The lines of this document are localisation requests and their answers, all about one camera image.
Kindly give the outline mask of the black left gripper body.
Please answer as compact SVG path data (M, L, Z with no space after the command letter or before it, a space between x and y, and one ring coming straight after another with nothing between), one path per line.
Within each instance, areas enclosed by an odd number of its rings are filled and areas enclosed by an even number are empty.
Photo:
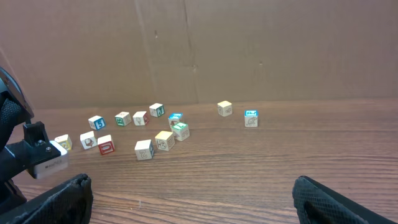
M44 123L24 125L24 139L8 144L1 151L1 213L6 213L27 199L12 178L28 170L35 179L48 171L49 165L61 157L61 150L51 143Z

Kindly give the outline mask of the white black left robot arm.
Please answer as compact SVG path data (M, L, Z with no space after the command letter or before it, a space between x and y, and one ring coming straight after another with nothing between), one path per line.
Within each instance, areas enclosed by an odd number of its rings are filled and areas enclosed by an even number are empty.
M25 100L21 88L5 70L1 69L1 213L26 203L12 178L61 156L61 152L49 142L42 122L31 123L32 109ZM16 126L24 123L24 139L8 144Z

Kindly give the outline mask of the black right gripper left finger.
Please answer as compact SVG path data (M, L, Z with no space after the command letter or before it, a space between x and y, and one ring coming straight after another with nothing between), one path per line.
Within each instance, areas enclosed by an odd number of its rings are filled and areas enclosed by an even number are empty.
M12 180L1 184L2 224L86 224L92 206L91 178L87 174L78 174L29 201Z

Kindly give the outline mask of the red edged bee block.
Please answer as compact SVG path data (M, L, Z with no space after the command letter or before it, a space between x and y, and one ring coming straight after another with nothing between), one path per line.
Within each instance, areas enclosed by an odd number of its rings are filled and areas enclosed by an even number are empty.
M109 154L110 152L114 152L114 143L111 135L106 135L98 138L98 148L101 155Z

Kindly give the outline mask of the yellow letter wooden block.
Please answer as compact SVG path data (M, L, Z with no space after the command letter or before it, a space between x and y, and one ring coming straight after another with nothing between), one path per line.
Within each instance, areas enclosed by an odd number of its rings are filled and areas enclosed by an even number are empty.
M59 143L59 145L61 145L63 148L65 148L68 151L72 149L73 143L68 134L58 136L54 139L54 141Z

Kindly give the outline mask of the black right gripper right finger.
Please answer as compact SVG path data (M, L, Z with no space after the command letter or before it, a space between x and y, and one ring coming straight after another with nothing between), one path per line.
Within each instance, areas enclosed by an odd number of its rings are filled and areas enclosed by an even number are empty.
M292 197L300 224L396 224L305 175Z

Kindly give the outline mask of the white block near arm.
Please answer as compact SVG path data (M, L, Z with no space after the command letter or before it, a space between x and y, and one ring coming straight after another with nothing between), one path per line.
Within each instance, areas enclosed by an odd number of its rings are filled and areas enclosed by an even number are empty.
M80 135L80 141L84 150L90 149L98 145L94 131L90 131Z

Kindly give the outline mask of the yellow top wooden block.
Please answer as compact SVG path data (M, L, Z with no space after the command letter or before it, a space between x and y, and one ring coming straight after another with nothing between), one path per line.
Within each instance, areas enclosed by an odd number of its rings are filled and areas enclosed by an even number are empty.
M169 151L175 145L174 134L170 131L161 131L155 136L157 148L162 151Z

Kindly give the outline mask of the white pretzel wooden block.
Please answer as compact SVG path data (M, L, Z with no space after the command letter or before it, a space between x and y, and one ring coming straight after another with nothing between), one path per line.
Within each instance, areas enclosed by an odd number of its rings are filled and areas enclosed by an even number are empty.
M134 151L138 161L152 159L154 156L154 147L150 139L136 142Z

